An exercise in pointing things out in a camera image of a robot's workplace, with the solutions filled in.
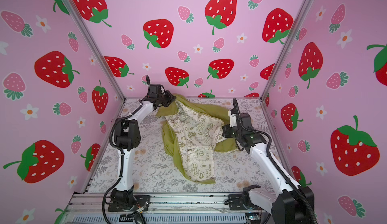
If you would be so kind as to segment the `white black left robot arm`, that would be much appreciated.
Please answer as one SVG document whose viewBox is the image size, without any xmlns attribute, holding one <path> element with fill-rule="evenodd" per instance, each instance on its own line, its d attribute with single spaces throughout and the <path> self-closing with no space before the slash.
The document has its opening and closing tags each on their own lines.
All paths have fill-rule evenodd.
<svg viewBox="0 0 387 224">
<path fill-rule="evenodd" d="M 176 99 L 160 84 L 149 84 L 146 96 L 128 116 L 117 118 L 109 135 L 109 144 L 119 152 L 118 179 L 106 192 L 109 205 L 116 204 L 124 210 L 136 205 L 133 184 L 133 161 L 141 142 L 140 124 L 153 111 L 168 107 Z"/>
</svg>

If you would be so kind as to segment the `green zip-up jacket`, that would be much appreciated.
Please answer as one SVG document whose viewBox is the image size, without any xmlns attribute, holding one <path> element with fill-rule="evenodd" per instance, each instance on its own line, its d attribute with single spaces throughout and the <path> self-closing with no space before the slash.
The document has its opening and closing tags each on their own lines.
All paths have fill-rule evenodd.
<svg viewBox="0 0 387 224">
<path fill-rule="evenodd" d="M 181 95 L 175 97 L 168 107 L 159 108 L 156 114 L 165 119 L 162 125 L 164 150 L 186 179 L 214 184 L 214 153 L 237 149 L 235 139 L 222 135 L 223 127 L 230 122 L 228 109 L 192 103 Z"/>
</svg>

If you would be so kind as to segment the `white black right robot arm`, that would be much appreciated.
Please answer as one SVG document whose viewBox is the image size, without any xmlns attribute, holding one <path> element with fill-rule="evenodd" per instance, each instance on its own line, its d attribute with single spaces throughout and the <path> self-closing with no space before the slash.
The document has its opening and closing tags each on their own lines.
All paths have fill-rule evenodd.
<svg viewBox="0 0 387 224">
<path fill-rule="evenodd" d="M 264 194 L 257 187 L 249 187 L 242 193 L 249 207 L 265 210 L 276 224 L 316 224 L 314 193 L 302 187 L 274 158 L 270 150 L 271 136 L 255 130 L 249 114 L 229 111 L 230 123 L 223 127 L 225 138 L 234 138 L 243 150 L 265 172 L 272 184 L 274 195 Z"/>
</svg>

